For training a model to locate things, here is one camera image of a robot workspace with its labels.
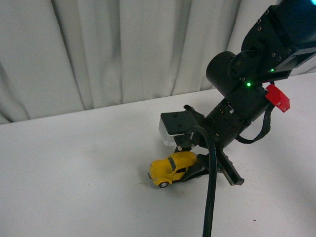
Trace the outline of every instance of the curtain fold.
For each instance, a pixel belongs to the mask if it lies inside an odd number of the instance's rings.
[[[3,0],[0,123],[211,88],[279,0]],[[294,70],[314,72],[316,59]]]

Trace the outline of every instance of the black wire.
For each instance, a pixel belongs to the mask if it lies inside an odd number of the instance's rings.
[[[245,138],[241,137],[240,135],[238,135],[236,140],[243,143],[243,144],[252,144],[252,143],[264,138],[270,132],[270,129],[271,129],[271,126],[270,126],[270,124],[271,124],[271,112],[272,112],[274,107],[275,106],[272,103],[270,103],[270,105],[267,107],[265,115],[263,117],[261,131],[253,140],[245,139]]]
[[[201,126],[192,127],[187,133],[192,132],[200,133],[207,144],[208,155],[209,155],[209,176],[208,176],[208,188],[206,196],[205,214],[204,214],[204,225],[202,237],[210,237],[212,232],[214,203],[215,203],[215,189],[216,189],[216,177],[217,177],[217,163],[216,163],[216,151],[214,142],[209,138],[206,130]]]

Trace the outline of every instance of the toy car window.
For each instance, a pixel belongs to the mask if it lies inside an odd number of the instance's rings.
[[[168,160],[171,164],[172,171],[174,171],[176,169],[176,163],[174,162],[172,157],[168,157]]]
[[[177,172],[176,172],[176,173],[182,173],[182,172],[186,172],[186,171],[187,171],[187,169],[186,169],[186,168],[182,168],[182,169],[177,170]]]

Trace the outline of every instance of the toy car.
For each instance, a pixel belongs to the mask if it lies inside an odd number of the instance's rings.
[[[193,152],[176,152],[166,159],[158,159],[150,165],[149,178],[160,188],[180,181],[182,176],[197,161],[197,155]]]

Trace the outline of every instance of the white table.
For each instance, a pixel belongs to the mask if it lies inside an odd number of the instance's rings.
[[[316,236],[316,74],[276,85],[292,108],[273,111],[264,139],[225,149],[245,183],[218,174],[213,237]],[[210,90],[1,125],[0,236],[201,236],[207,176],[159,189],[147,172],[174,150],[160,113],[189,104],[208,114],[222,98]]]

